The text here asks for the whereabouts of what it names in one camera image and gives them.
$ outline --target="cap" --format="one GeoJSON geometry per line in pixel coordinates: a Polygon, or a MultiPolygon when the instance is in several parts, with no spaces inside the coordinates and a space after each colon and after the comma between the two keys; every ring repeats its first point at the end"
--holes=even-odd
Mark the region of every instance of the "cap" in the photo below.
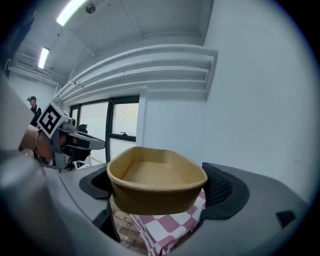
{"type": "Polygon", "coordinates": [[[37,100],[35,96],[31,96],[27,99],[28,102],[32,101],[32,100],[37,100]]]}

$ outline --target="man with cap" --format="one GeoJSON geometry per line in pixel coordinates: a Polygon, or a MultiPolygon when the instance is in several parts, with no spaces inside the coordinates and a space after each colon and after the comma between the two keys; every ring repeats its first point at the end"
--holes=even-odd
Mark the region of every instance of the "man with cap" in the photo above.
{"type": "Polygon", "coordinates": [[[34,117],[30,123],[30,125],[37,127],[37,120],[41,115],[41,108],[37,106],[37,99],[35,96],[31,96],[27,99],[31,105],[31,111],[34,113],[34,117]]]}

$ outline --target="window frame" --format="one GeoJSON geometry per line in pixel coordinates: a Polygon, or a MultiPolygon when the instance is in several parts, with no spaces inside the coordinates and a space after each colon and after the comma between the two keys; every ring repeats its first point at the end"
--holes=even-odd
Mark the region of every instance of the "window frame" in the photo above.
{"type": "Polygon", "coordinates": [[[108,109],[106,112],[106,123],[105,123],[105,161],[107,163],[110,162],[110,139],[116,139],[121,141],[127,141],[127,142],[136,142],[136,136],[130,136],[130,135],[120,135],[112,133],[112,126],[113,126],[113,120],[114,120],[114,109],[115,105],[117,104],[130,104],[130,103],[139,103],[140,96],[134,95],[134,96],[125,96],[125,97],[111,97],[106,99],[99,99],[94,101],[88,101],[84,103],[79,103],[76,105],[72,105],[70,107],[70,113],[69,116],[72,117],[72,111],[78,109],[77,116],[76,116],[76,128],[79,129],[80,125],[80,113],[81,113],[81,107],[85,105],[91,105],[91,104],[97,104],[97,103],[104,103],[108,102],[108,109]]]}

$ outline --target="checkered cloth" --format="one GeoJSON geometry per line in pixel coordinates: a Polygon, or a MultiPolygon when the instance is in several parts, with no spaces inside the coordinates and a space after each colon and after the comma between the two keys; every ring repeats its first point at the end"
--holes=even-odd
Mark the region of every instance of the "checkered cloth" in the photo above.
{"type": "Polygon", "coordinates": [[[199,222],[200,213],[206,207],[202,189],[194,205],[187,211],[170,215],[130,214],[139,230],[149,256],[167,255],[174,244],[199,222]]]}

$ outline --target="ceiling light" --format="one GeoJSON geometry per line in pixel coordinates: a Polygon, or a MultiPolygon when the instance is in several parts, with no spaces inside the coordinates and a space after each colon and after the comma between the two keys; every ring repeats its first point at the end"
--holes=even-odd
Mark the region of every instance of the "ceiling light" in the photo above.
{"type": "Polygon", "coordinates": [[[39,64],[38,64],[38,67],[40,69],[44,68],[48,54],[49,54],[49,49],[46,47],[43,47],[42,52],[41,52],[41,56],[40,56],[40,60],[39,60],[39,64]]]}
{"type": "Polygon", "coordinates": [[[76,10],[87,0],[71,0],[56,19],[61,26],[64,26],[76,10]]]}

